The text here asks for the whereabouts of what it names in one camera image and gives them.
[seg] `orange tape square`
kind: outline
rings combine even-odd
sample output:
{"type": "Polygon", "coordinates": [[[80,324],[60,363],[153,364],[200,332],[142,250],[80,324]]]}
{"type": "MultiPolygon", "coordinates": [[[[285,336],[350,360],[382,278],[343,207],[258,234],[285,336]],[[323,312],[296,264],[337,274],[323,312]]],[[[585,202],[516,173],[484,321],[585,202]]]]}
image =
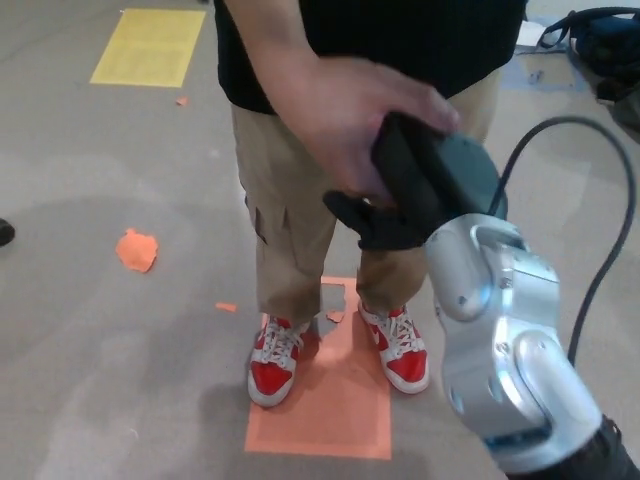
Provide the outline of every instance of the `orange tape square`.
{"type": "Polygon", "coordinates": [[[281,405],[251,406],[245,451],[390,460],[390,387],[359,318],[356,282],[322,283],[344,288],[343,320],[321,342],[305,339],[281,405]]]}

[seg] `white shoelace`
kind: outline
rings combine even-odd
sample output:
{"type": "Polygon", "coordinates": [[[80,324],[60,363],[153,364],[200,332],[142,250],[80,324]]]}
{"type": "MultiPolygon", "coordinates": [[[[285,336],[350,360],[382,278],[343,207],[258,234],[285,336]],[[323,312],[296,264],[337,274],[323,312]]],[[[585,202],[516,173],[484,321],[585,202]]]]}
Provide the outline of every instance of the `white shoelace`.
{"type": "Polygon", "coordinates": [[[264,332],[264,346],[261,361],[264,364],[275,363],[284,368],[291,358],[294,347],[302,348],[301,329],[285,328],[278,321],[270,318],[264,332]]]}
{"type": "Polygon", "coordinates": [[[419,339],[416,335],[413,321],[407,312],[403,312],[397,317],[383,317],[380,318],[380,320],[382,320],[388,328],[391,339],[390,347],[396,358],[402,357],[405,353],[420,350],[419,339]]]}

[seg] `black object on floor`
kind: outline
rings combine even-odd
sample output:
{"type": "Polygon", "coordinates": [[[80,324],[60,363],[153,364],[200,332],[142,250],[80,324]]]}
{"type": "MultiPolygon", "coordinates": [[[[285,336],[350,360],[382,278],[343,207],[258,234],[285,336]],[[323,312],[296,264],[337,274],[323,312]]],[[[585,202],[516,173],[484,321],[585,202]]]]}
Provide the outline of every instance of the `black object on floor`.
{"type": "Polygon", "coordinates": [[[0,247],[4,247],[16,236],[16,229],[6,220],[0,218],[0,247]]]}

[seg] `white paper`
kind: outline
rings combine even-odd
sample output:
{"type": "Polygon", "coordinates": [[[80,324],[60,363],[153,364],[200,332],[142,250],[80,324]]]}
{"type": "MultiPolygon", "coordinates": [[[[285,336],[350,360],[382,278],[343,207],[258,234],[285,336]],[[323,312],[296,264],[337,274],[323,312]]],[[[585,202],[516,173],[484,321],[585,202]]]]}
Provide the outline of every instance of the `white paper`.
{"type": "Polygon", "coordinates": [[[545,27],[535,22],[522,22],[520,34],[518,35],[519,47],[535,47],[538,45],[545,27]]]}

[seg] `person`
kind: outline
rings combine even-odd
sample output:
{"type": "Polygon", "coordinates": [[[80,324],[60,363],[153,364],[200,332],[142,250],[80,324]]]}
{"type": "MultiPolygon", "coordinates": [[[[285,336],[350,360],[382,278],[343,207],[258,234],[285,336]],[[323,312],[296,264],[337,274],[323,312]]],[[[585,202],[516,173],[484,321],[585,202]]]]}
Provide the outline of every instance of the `person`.
{"type": "MultiPolygon", "coordinates": [[[[321,311],[336,219],[331,189],[392,205],[370,161],[385,115],[484,140],[500,68],[526,0],[215,0],[218,77],[232,105],[240,182],[257,235],[257,297],[268,316],[248,389],[279,404],[303,333],[321,311]]],[[[427,273],[420,249],[363,251],[360,316],[398,390],[427,387],[425,342],[407,310],[427,273]]]]}

